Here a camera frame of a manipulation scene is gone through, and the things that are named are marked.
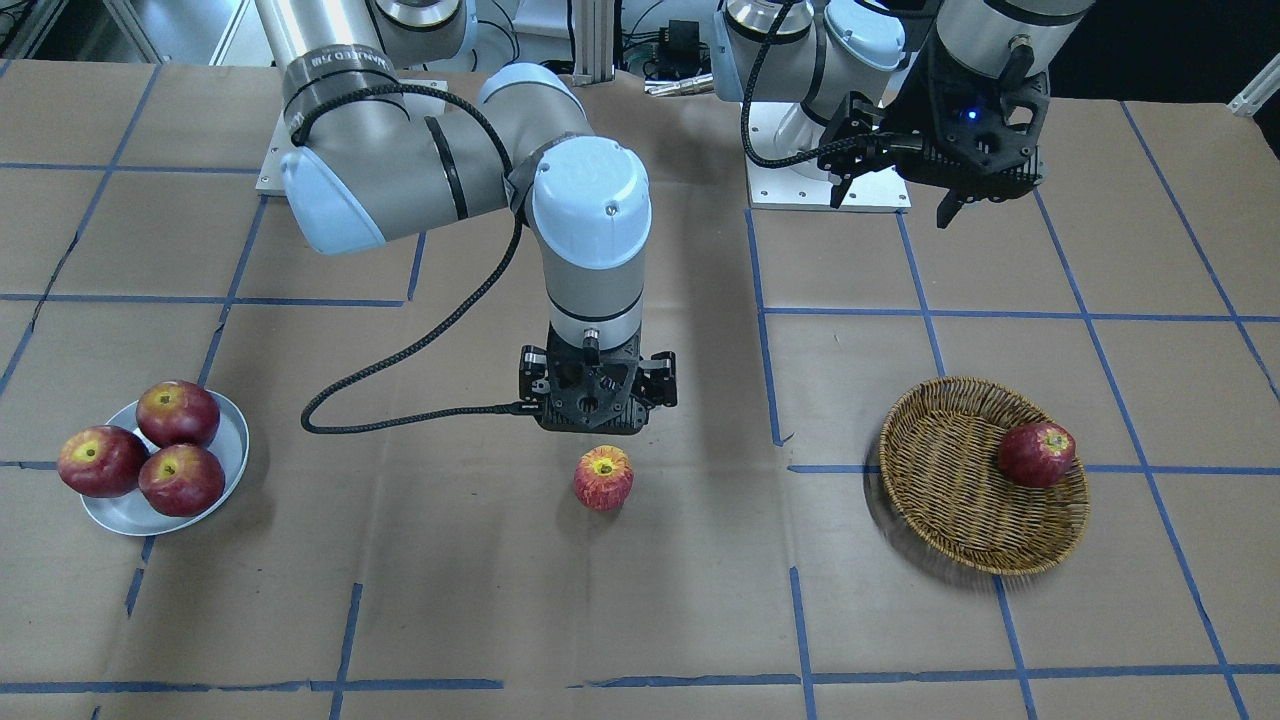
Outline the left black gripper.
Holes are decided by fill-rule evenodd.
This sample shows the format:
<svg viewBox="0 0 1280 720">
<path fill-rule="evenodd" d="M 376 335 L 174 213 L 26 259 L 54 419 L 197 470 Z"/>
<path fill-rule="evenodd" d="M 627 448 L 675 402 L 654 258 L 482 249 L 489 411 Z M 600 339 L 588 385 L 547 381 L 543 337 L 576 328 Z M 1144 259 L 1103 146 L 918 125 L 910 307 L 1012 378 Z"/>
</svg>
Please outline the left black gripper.
<svg viewBox="0 0 1280 720">
<path fill-rule="evenodd" d="M 864 94 L 850 91 L 827 122 L 817 150 L 817 167 L 831 182 L 829 208 L 841 209 L 852 181 L 893 167 L 916 152 L 916 136 L 879 129 L 884 113 Z M 936 209 L 936 227 L 947 229 L 969 204 L 969 195 L 948 190 Z"/>
</svg>

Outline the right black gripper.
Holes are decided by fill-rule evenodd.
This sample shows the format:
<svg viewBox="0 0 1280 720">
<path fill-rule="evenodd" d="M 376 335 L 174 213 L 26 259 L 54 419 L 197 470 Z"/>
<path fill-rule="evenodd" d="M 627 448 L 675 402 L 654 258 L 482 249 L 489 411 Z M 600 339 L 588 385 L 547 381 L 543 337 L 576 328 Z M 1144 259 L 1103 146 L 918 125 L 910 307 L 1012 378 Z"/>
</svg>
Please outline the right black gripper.
<svg viewBox="0 0 1280 720">
<path fill-rule="evenodd" d="M 549 343 L 524 346 L 518 364 L 518 396 L 526 404 L 595 411 L 627 407 L 673 407 L 678 404 L 677 364 L 671 351 L 644 357 L 636 343 L 602 350 Z"/>
</svg>

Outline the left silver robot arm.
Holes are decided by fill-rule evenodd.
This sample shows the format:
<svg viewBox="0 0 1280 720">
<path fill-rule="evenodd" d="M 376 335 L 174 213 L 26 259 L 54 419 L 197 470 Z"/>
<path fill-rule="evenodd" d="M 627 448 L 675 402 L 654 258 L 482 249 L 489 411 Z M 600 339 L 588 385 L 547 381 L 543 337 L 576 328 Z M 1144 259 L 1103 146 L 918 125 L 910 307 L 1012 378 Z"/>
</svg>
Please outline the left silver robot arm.
<svg viewBox="0 0 1280 720">
<path fill-rule="evenodd" d="M 1036 190 L 1050 64 L 1089 1 L 722 1 L 716 95 L 740 106 L 749 201 L 905 211 L 910 184 L 966 206 Z"/>
</svg>

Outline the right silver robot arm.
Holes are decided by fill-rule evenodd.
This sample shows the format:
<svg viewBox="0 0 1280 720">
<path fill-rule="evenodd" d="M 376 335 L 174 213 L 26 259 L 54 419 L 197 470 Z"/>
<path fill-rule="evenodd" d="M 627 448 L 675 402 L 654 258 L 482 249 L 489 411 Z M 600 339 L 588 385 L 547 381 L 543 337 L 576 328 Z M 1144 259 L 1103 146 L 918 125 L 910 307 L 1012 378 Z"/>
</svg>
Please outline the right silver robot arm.
<svg viewBox="0 0 1280 720">
<path fill-rule="evenodd" d="M 538 240 L 549 305 L 544 348 L 521 359 L 521 398 L 495 414 L 545 427 L 634 430 L 677 402 L 675 355 L 644 357 L 649 178 L 589 124 L 549 69 L 511 63 L 468 102 L 401 72 L 470 49 L 471 1 L 260 1 L 282 69 L 280 161 L 294 218 L 319 252 L 392 240 L 506 209 L 512 261 Z"/>
</svg>

